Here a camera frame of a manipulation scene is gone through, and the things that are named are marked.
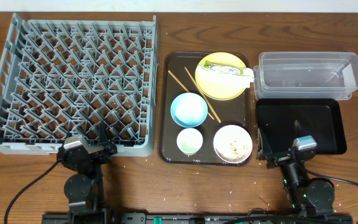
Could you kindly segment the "white plate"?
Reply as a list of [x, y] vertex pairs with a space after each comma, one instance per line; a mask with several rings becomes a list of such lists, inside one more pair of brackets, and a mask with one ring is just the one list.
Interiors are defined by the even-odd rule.
[[220, 128], [213, 138], [215, 153], [227, 163], [239, 164], [252, 154], [251, 135], [241, 126], [227, 125]]

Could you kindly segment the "small white cup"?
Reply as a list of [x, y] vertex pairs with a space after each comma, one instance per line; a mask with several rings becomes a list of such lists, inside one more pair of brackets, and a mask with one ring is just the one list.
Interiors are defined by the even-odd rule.
[[195, 128], [186, 128], [177, 136], [177, 146], [182, 153], [192, 156], [197, 153], [203, 145], [203, 136]]

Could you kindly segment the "green snack wrapper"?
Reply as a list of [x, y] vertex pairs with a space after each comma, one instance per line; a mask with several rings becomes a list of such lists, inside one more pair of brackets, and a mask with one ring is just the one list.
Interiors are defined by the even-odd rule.
[[249, 88], [254, 82], [254, 72], [250, 68], [239, 68], [231, 65], [224, 65], [205, 61], [201, 68], [217, 81], [228, 81], [230, 84], [238, 84], [242, 88]]

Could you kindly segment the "light blue bowl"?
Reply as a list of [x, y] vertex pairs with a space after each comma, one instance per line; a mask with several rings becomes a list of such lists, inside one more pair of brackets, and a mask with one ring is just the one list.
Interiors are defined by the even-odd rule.
[[182, 93], [171, 103], [170, 114], [174, 122], [184, 128], [201, 125], [208, 116], [205, 100], [196, 93]]

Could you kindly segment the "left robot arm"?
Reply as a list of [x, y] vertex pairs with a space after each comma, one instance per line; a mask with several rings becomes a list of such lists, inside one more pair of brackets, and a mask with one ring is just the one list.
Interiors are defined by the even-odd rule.
[[97, 146], [91, 146], [82, 135], [66, 138], [58, 149], [57, 161], [76, 172], [64, 185], [68, 199], [70, 223], [111, 223], [111, 209], [104, 205], [101, 166], [110, 163], [117, 146], [108, 136], [105, 125], [99, 128]]

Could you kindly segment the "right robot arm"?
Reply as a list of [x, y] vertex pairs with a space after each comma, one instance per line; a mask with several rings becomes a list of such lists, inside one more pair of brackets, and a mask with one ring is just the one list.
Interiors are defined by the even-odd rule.
[[289, 202], [300, 216], [331, 215], [334, 202], [333, 183], [325, 178], [309, 178], [304, 162], [314, 158], [317, 143], [312, 136], [296, 138], [291, 147], [273, 152], [262, 129], [257, 130], [257, 159], [266, 161], [267, 168], [278, 167]]

